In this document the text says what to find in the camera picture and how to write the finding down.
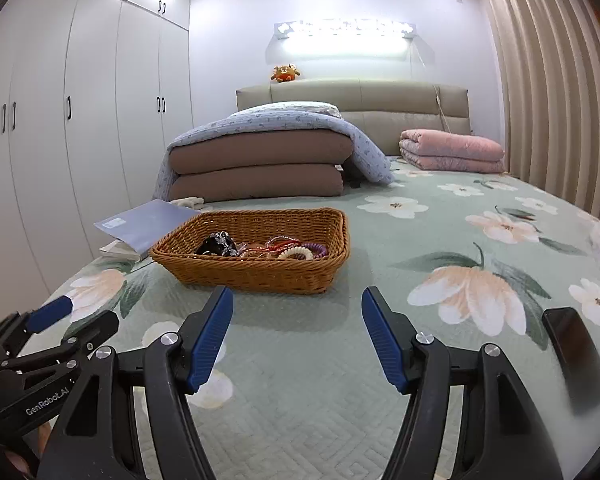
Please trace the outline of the left hand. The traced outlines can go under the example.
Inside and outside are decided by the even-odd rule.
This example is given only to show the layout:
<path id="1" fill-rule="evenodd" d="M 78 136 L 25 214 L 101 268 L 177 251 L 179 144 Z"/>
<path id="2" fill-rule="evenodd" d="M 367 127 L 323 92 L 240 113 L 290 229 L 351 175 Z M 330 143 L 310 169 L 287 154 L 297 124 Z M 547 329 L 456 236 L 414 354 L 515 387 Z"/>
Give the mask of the left hand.
<path id="1" fill-rule="evenodd" d="M 53 426 L 44 422 L 35 430 L 2 445 L 6 457 L 25 479 L 34 479 Z"/>

